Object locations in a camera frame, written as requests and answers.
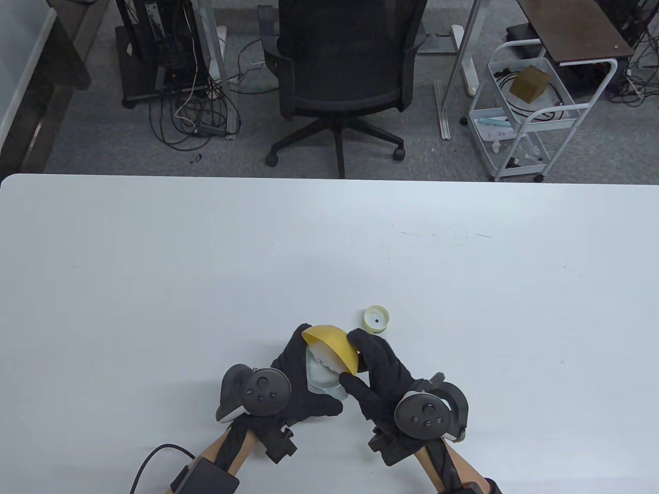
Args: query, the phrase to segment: black office chair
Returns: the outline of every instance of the black office chair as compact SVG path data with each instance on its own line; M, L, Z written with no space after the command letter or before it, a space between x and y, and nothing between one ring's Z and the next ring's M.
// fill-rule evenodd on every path
M405 158L403 139L357 117L403 111L412 102L426 1L279 0L279 37L273 7L259 5L261 42L266 66L279 80L282 116L318 118L275 143L267 166L277 165L280 149L324 129L334 134L341 178L344 128L396 144L393 159Z

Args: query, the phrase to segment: white bottle cap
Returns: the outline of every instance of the white bottle cap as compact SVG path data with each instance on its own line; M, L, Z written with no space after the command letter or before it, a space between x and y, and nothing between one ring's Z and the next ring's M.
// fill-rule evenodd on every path
M371 306L364 311L364 329L373 335L381 333L389 325L389 312L382 306Z

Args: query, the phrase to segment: wooden desk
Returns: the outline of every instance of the wooden desk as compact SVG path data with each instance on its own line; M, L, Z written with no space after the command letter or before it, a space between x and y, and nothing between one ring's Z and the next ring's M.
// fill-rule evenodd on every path
M630 57L632 49L594 0L517 0L558 63Z

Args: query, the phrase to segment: white wall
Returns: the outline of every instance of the white wall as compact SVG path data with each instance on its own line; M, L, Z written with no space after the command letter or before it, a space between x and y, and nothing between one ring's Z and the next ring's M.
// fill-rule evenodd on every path
M0 0L0 149L54 20L45 0Z

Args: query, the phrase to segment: yellow bowl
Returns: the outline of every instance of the yellow bowl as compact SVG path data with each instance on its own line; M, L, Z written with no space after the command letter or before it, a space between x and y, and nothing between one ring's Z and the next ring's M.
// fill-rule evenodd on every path
M348 368L348 371L357 374L359 357L357 349L348 341L348 333L336 326L312 326L302 332L302 338L307 344L322 342L326 344Z

